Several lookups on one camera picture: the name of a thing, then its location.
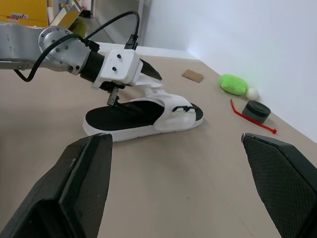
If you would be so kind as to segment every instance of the black cable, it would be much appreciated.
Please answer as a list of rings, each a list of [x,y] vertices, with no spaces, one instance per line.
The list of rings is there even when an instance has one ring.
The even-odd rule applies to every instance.
[[[110,21],[106,22],[105,24],[101,25],[100,27],[98,27],[93,33],[91,33],[90,35],[88,35],[85,40],[88,40],[89,38],[91,38],[93,35],[95,35],[97,32],[99,32],[100,30],[104,29],[106,26],[109,26],[110,24],[114,23],[115,21],[125,17],[125,16],[129,16],[129,15],[135,15],[137,17],[137,21],[135,24],[135,28],[134,28],[134,35],[138,35],[139,32],[139,26],[140,26],[140,16],[138,14],[137,11],[127,11],[123,14],[120,14],[119,16],[116,16],[115,18],[111,19]]]
[[[78,34],[70,34],[67,36],[64,36],[62,38],[60,38],[59,40],[57,40],[56,42],[52,43],[51,45],[49,45],[40,55],[40,57],[36,60],[35,64],[33,65],[31,72],[29,74],[29,76],[26,78],[19,70],[15,69],[14,72],[17,73],[17,75],[20,76],[20,78],[25,81],[25,82],[30,82],[36,71],[38,70],[38,68],[40,67],[40,64],[42,63],[42,61],[45,59],[45,57],[51,52],[51,50],[53,50],[56,46],[60,45],[61,43],[63,43],[64,41],[67,41],[69,39],[72,38],[79,38],[79,40],[83,43],[85,43],[85,40]]]

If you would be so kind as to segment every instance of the sandal strap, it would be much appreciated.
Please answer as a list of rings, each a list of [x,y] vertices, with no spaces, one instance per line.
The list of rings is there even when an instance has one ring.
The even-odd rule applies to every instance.
[[[154,122],[155,130],[168,132],[190,128],[196,121],[196,109],[184,97],[159,92],[133,101],[150,101],[164,107],[163,114]]]

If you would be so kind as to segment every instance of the label sticker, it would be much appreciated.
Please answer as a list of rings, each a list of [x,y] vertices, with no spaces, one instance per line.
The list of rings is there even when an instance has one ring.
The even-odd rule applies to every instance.
[[[21,13],[12,12],[11,16],[15,17],[15,18],[21,18],[21,19],[29,19],[29,16],[27,14],[21,14]]]
[[[12,17],[12,16],[8,16],[8,17],[7,17],[7,21],[11,21],[11,22],[19,22],[19,18]]]

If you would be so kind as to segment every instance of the white ball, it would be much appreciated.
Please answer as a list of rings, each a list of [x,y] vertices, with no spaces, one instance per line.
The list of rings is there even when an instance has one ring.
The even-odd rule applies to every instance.
[[[259,97],[259,92],[256,88],[249,88],[246,93],[246,97],[249,100],[255,100]]]

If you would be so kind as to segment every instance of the black footbed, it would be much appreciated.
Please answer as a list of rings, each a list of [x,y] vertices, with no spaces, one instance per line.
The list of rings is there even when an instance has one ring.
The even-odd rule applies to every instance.
[[[86,122],[99,130],[124,130],[153,125],[164,112],[164,107],[149,101],[122,103],[122,105],[134,108],[134,110],[138,110],[140,113],[135,113],[134,111],[125,113],[117,108],[107,106],[87,112]],[[196,121],[202,117],[203,111],[200,108],[196,109]]]

